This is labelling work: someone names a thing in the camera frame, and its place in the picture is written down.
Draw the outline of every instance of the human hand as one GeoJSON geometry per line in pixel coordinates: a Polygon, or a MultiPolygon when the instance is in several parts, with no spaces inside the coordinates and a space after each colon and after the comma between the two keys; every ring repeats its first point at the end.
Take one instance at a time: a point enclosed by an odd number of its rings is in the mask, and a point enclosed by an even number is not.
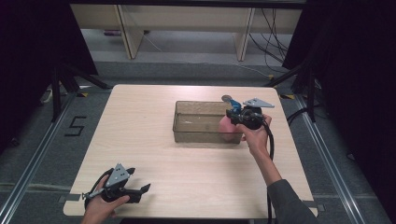
{"type": "MultiPolygon", "coordinates": [[[[268,115],[264,115],[264,117],[265,122],[269,126],[272,118],[268,115]]],[[[243,124],[237,124],[236,129],[244,134],[241,140],[247,141],[250,153],[254,158],[262,156],[269,157],[267,151],[268,133],[265,131],[263,126],[257,130],[251,130],[243,124]]]]}
{"type": "MultiPolygon", "coordinates": [[[[99,190],[105,184],[108,175],[105,175],[99,182],[96,187],[96,190],[99,190]]],[[[102,199],[101,195],[95,196],[88,203],[87,208],[85,210],[84,218],[82,219],[82,224],[97,224],[102,223],[108,217],[115,217],[116,212],[114,209],[117,207],[127,203],[129,201],[129,196],[125,195],[118,198],[116,201],[108,203],[102,199]]]]}

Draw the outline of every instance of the wire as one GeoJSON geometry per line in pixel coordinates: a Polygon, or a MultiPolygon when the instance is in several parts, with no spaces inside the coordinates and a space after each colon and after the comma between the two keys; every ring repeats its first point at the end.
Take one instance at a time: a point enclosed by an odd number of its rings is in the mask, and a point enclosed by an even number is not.
{"type": "MultiPolygon", "coordinates": [[[[279,40],[277,39],[277,35],[276,35],[276,23],[275,23],[275,19],[276,19],[276,10],[273,9],[273,29],[271,30],[272,35],[274,36],[274,39],[276,40],[277,45],[279,46],[279,40]]],[[[285,61],[285,53],[283,52],[283,50],[279,48],[277,48],[279,50],[280,53],[280,57],[282,57],[282,60],[285,61]]]]}
{"type": "Polygon", "coordinates": [[[265,20],[266,20],[266,22],[267,22],[267,24],[268,24],[268,27],[270,28],[271,34],[274,36],[274,38],[275,38],[276,43],[278,44],[278,46],[279,46],[279,47],[282,46],[283,48],[288,49],[288,47],[286,47],[284,44],[282,44],[282,43],[279,41],[279,39],[277,38],[276,23],[275,23],[275,21],[276,21],[276,10],[273,8],[273,26],[272,26],[272,27],[271,27],[271,24],[270,24],[270,22],[268,21],[267,17],[265,16],[265,12],[264,12],[263,9],[262,9],[262,15],[264,16],[264,18],[265,18],[265,20]]]}
{"type": "Polygon", "coordinates": [[[275,47],[275,48],[279,48],[279,46],[277,46],[277,45],[275,45],[275,44],[273,44],[273,43],[271,43],[263,34],[261,34],[262,35],[262,38],[266,41],[266,42],[269,42],[270,43],[270,45],[272,45],[273,47],[275,47]]]}
{"type": "MultiPolygon", "coordinates": [[[[265,119],[262,121],[262,126],[264,130],[267,132],[268,137],[270,139],[270,159],[271,161],[274,160],[274,151],[275,151],[275,143],[274,143],[274,136],[271,132],[271,129],[265,119]]],[[[271,198],[267,192],[267,209],[268,209],[268,223],[272,223],[272,205],[271,205],[271,198]]]]}
{"type": "MultiPolygon", "coordinates": [[[[314,108],[315,108],[315,107],[320,107],[320,106],[322,106],[322,104],[314,105],[314,108]]],[[[304,107],[304,108],[302,108],[302,109],[297,110],[297,111],[294,112],[293,114],[291,114],[291,115],[287,118],[287,121],[288,121],[289,126],[291,125],[291,123],[292,123],[299,115],[301,115],[301,114],[303,114],[304,112],[307,112],[307,111],[308,111],[308,108],[307,108],[307,107],[304,107]]]]}
{"type": "MultiPolygon", "coordinates": [[[[97,185],[99,184],[99,182],[102,180],[102,178],[105,177],[105,175],[110,175],[111,173],[113,173],[113,170],[114,170],[114,168],[111,168],[111,169],[107,170],[106,172],[104,172],[104,173],[99,177],[99,179],[96,180],[96,182],[95,182],[95,184],[93,185],[91,191],[88,192],[88,193],[86,193],[85,195],[90,195],[90,194],[92,194],[92,193],[95,191],[96,186],[97,186],[97,185]]],[[[84,202],[84,208],[85,208],[85,209],[87,209],[87,206],[88,206],[88,203],[89,203],[89,202],[90,202],[90,199],[89,199],[89,198],[85,198],[85,202],[84,202]]]]}
{"type": "MultiPolygon", "coordinates": [[[[134,17],[132,16],[133,13],[131,13],[128,9],[128,6],[121,6],[121,8],[125,9],[125,11],[127,12],[126,14],[128,15],[128,17],[131,19],[131,21],[133,22],[134,26],[136,26],[136,28],[139,28],[139,25],[137,24],[137,22],[134,20],[134,17]]],[[[136,29],[145,39],[147,39],[147,41],[157,50],[159,50],[160,52],[163,52],[162,49],[160,49],[157,45],[155,45],[148,37],[146,37],[145,33],[141,31],[141,29],[136,29]]]]}
{"type": "Polygon", "coordinates": [[[277,43],[277,45],[279,46],[279,52],[280,52],[280,54],[282,54],[283,56],[286,56],[286,54],[285,54],[284,50],[282,49],[282,47],[284,47],[285,49],[287,49],[287,47],[284,46],[284,45],[279,41],[279,39],[277,38],[276,23],[275,23],[275,21],[276,21],[276,9],[274,9],[274,8],[273,8],[273,19],[274,19],[274,22],[273,22],[274,31],[273,31],[273,33],[274,33],[274,37],[275,37],[275,39],[276,39],[276,43],[277,43]]]}
{"type": "Polygon", "coordinates": [[[268,48],[268,42],[267,42],[266,48],[263,48],[259,43],[256,42],[256,40],[253,38],[253,36],[252,36],[251,34],[249,34],[249,36],[250,36],[251,40],[253,41],[253,43],[254,43],[260,50],[262,50],[262,51],[264,52],[264,61],[265,61],[265,65],[267,65],[267,67],[268,67],[269,69],[271,69],[272,71],[274,71],[274,72],[285,73],[285,72],[282,72],[282,71],[279,71],[279,70],[276,70],[276,69],[272,68],[272,67],[268,64],[268,62],[267,62],[267,54],[270,55],[271,57],[273,57],[274,59],[276,59],[277,61],[279,61],[280,63],[283,63],[283,61],[282,61],[281,59],[279,59],[278,57],[276,57],[275,54],[273,54],[273,53],[271,53],[271,52],[269,52],[269,51],[267,50],[267,48],[268,48]]]}

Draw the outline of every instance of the sleeve cuff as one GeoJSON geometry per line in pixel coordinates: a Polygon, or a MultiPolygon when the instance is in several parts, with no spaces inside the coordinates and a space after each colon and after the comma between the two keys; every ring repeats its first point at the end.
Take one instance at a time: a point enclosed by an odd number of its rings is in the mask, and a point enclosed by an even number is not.
{"type": "Polygon", "coordinates": [[[281,179],[268,186],[267,192],[275,210],[284,204],[300,200],[286,179],[281,179]]]}

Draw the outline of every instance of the hand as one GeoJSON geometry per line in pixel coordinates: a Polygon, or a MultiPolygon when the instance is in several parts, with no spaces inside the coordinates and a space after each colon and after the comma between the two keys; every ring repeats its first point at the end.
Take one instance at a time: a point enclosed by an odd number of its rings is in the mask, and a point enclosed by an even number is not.
{"type": "MultiPolygon", "coordinates": [[[[108,175],[105,175],[99,182],[96,190],[102,188],[105,184],[108,175]]],[[[97,195],[88,203],[85,210],[84,218],[82,219],[83,224],[96,224],[102,223],[108,217],[115,217],[116,212],[114,209],[127,203],[129,201],[129,196],[125,195],[118,198],[116,201],[108,203],[102,199],[101,195],[97,195]]]]}
{"type": "MultiPolygon", "coordinates": [[[[269,126],[272,118],[268,115],[264,115],[264,117],[265,122],[267,122],[269,126]]],[[[276,169],[274,162],[271,160],[267,151],[268,133],[265,131],[264,127],[261,126],[258,130],[250,130],[245,125],[238,124],[236,125],[236,128],[240,132],[244,133],[245,136],[242,137],[242,141],[247,141],[250,153],[259,165],[266,185],[270,186],[276,181],[282,179],[282,176],[276,169]]]]}
{"type": "MultiPolygon", "coordinates": [[[[271,124],[272,118],[268,115],[264,115],[265,122],[268,126],[271,124]]],[[[247,141],[247,145],[250,149],[251,155],[257,159],[257,157],[269,157],[267,151],[267,141],[268,141],[268,133],[264,130],[264,127],[261,126],[258,130],[250,130],[243,124],[237,124],[236,128],[238,131],[242,132],[244,136],[242,137],[242,141],[247,141]]]]}

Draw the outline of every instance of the floor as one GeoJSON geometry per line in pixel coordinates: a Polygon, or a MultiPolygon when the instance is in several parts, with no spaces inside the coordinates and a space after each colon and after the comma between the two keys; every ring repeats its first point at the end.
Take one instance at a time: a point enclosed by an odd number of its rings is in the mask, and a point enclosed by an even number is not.
{"type": "MultiPolygon", "coordinates": [[[[278,60],[273,59],[270,56],[265,56],[264,52],[260,50],[251,39],[249,39],[247,45],[247,55],[243,62],[236,60],[236,53],[233,45],[233,35],[225,33],[205,33],[205,32],[166,32],[166,31],[151,31],[145,35],[142,45],[138,51],[137,57],[134,60],[129,60],[123,46],[122,39],[120,36],[108,36],[104,35],[102,30],[81,30],[83,33],[87,45],[92,54],[92,58],[96,63],[181,63],[190,65],[210,65],[210,64],[224,64],[235,66],[235,69],[246,69],[258,75],[268,76],[267,73],[263,73],[261,70],[255,69],[254,66],[267,66],[269,69],[280,70],[282,69],[281,63],[278,60]]],[[[268,49],[271,53],[275,54],[278,58],[282,58],[279,48],[276,46],[268,45],[264,40],[264,37],[269,38],[269,35],[261,36],[260,34],[254,34],[253,38],[262,45],[265,49],[268,49]]],[[[284,46],[287,46],[291,40],[291,35],[279,35],[278,39],[284,46]]],[[[96,94],[95,99],[98,108],[105,106],[106,98],[108,94],[96,94]]],[[[282,104],[285,109],[287,116],[290,112],[300,108],[299,104],[303,104],[304,100],[287,101],[283,100],[282,104]]],[[[87,111],[83,107],[81,99],[76,98],[75,102],[71,105],[75,111],[84,111],[89,113],[93,119],[98,120],[101,115],[101,111],[90,110],[87,111]]],[[[50,116],[50,109],[40,108],[37,112],[38,116],[50,116]]],[[[364,180],[364,176],[359,170],[359,167],[353,164],[353,161],[349,160],[345,156],[345,146],[337,136],[335,127],[332,126],[330,120],[326,118],[326,111],[316,111],[318,116],[317,124],[312,124],[306,117],[300,117],[296,119],[293,125],[290,125],[290,130],[293,133],[294,141],[299,148],[299,153],[305,169],[308,183],[312,189],[315,201],[318,204],[320,210],[320,222],[321,223],[390,223],[381,205],[378,203],[376,197],[371,192],[370,186],[364,180]],[[306,128],[306,132],[303,132],[301,127],[306,128]],[[319,131],[318,134],[322,136],[331,136],[332,141],[325,141],[324,146],[320,146],[320,142],[313,140],[313,137],[318,135],[315,130],[319,131]],[[333,162],[328,163],[323,158],[326,158],[326,153],[329,152],[333,162]],[[342,173],[342,180],[345,182],[337,184],[337,177],[334,177],[329,173],[328,166],[335,165],[335,169],[342,173]],[[346,192],[350,192],[352,195],[353,203],[358,204],[363,216],[363,222],[355,215],[350,215],[347,209],[346,201],[343,201],[343,196],[340,195],[340,189],[347,187],[346,192]]],[[[43,122],[40,119],[32,120],[30,123],[31,127],[26,128],[24,134],[26,136],[41,134],[44,135],[46,130],[50,127],[50,124],[43,122]]],[[[94,127],[87,128],[87,132],[94,132],[94,127]]],[[[69,157],[68,160],[72,160],[75,163],[79,163],[83,158],[83,152],[77,152],[74,145],[86,146],[89,144],[89,136],[87,133],[86,138],[79,138],[77,143],[70,143],[69,153],[64,154],[69,157]]],[[[0,157],[2,162],[0,170],[0,179],[2,180],[0,185],[0,200],[3,202],[7,198],[7,194],[12,190],[14,183],[18,180],[18,177],[23,173],[23,169],[28,164],[30,158],[35,155],[35,147],[38,146],[40,139],[32,138],[31,142],[26,146],[28,150],[23,152],[7,152],[6,155],[0,157]],[[12,155],[15,163],[7,163],[4,161],[4,157],[7,154],[12,155]]],[[[49,151],[46,158],[56,158],[57,151],[49,151]]],[[[58,170],[57,167],[53,167],[56,161],[43,160],[39,167],[37,175],[34,177],[36,183],[47,183],[46,189],[43,190],[43,186],[30,185],[26,199],[21,201],[20,209],[15,212],[15,217],[11,219],[10,223],[41,223],[48,220],[59,220],[56,217],[54,210],[62,209],[62,195],[69,190],[69,183],[73,181],[73,176],[61,176],[62,172],[75,172],[78,167],[63,166],[62,161],[59,161],[59,167],[67,167],[67,170],[58,170]],[[50,181],[49,176],[58,176],[56,181],[50,181]],[[57,200],[53,199],[53,195],[57,195],[57,200]],[[40,201],[53,201],[53,206],[48,208],[47,216],[43,217],[40,213],[43,213],[37,206],[32,206],[35,202],[40,201]],[[33,221],[30,215],[27,216],[25,211],[21,208],[29,208],[32,212],[36,212],[36,220],[33,221]]],[[[76,223],[79,222],[79,218],[74,217],[63,217],[64,221],[58,221],[60,223],[76,223]]],[[[255,220],[254,223],[263,223],[262,220],[255,220]]]]}

